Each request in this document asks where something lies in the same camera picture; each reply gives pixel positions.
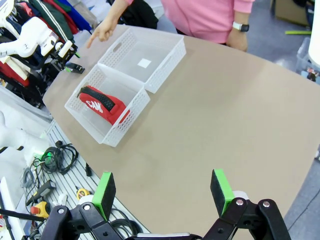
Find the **beige table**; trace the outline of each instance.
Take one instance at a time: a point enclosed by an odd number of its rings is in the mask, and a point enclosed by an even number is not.
[[[274,199],[285,214],[320,143],[320,87],[261,58],[186,37],[187,55],[119,145],[99,145],[64,105],[124,30],[81,49],[73,61],[86,72],[61,72],[44,96],[93,170],[114,173],[118,198],[152,232],[209,230],[218,217],[213,168],[224,169],[234,190],[256,203]]]

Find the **pink sleeve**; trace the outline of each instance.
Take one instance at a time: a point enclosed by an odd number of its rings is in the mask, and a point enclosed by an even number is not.
[[[251,13],[252,4],[254,3],[254,1],[255,0],[234,0],[233,10],[240,13],[249,14]]]

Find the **yellow tape measure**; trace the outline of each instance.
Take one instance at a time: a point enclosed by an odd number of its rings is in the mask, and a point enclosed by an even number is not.
[[[78,191],[76,192],[76,198],[78,200],[80,200],[80,198],[82,198],[84,196],[88,196],[88,195],[90,195],[90,192],[85,188],[79,188]]]

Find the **green tool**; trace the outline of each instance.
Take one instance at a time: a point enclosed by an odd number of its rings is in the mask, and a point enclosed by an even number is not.
[[[228,205],[235,198],[231,186],[222,169],[213,169],[210,189],[219,217],[221,217]]]
[[[285,31],[286,35],[311,35],[311,31]]]
[[[96,187],[92,203],[100,211],[103,218],[108,221],[112,204],[116,196],[116,185],[112,172],[104,172]]]

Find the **gray floor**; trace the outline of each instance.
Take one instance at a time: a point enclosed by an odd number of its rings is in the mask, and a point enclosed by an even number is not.
[[[176,32],[172,23],[162,17],[158,29]],[[270,0],[255,0],[250,16],[248,52],[292,71],[296,70],[297,51],[305,35],[285,35],[285,31],[305,31],[303,26],[276,19],[270,11]],[[301,159],[310,164],[312,159]],[[306,180],[284,220],[292,240],[320,239],[320,161],[314,160]]]

